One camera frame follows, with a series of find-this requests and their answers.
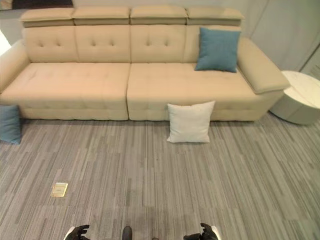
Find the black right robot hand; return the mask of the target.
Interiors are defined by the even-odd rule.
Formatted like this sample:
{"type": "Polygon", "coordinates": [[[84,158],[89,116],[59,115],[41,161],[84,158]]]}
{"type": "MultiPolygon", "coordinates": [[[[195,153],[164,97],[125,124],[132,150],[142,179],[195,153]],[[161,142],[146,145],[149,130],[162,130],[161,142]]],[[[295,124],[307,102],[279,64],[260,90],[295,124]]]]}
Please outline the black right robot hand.
{"type": "Polygon", "coordinates": [[[200,224],[202,227],[201,233],[193,233],[190,235],[184,235],[184,240],[221,240],[218,228],[215,225],[208,225],[206,223],[200,224]]]}

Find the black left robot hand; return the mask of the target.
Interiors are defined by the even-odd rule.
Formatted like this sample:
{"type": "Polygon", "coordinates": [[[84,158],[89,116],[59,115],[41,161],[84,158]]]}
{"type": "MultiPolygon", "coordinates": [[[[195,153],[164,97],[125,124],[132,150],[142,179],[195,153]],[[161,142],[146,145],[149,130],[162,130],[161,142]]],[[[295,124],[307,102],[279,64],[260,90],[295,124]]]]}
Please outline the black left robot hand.
{"type": "Polygon", "coordinates": [[[66,233],[64,240],[90,240],[85,236],[89,227],[89,224],[71,227],[66,233]]]}

